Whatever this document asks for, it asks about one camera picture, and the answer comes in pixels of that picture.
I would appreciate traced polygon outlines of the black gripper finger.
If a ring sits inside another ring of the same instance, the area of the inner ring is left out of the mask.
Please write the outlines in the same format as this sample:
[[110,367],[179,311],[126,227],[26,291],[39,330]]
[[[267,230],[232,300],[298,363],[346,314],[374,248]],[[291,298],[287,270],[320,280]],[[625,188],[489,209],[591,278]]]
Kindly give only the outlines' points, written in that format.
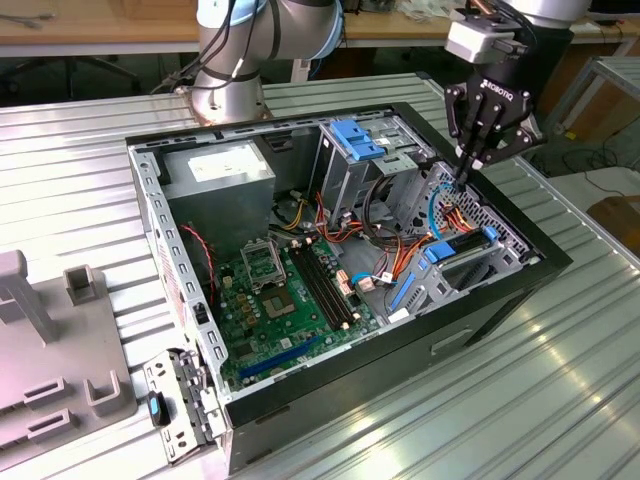
[[464,188],[473,162],[477,158],[477,117],[481,96],[472,95],[466,84],[449,85],[444,90],[448,131],[456,140],[458,165],[455,185]]
[[507,140],[498,132],[485,135],[480,130],[472,136],[469,146],[463,149],[463,184],[466,184],[474,171],[523,154],[545,142],[546,136],[534,117],[523,120]]

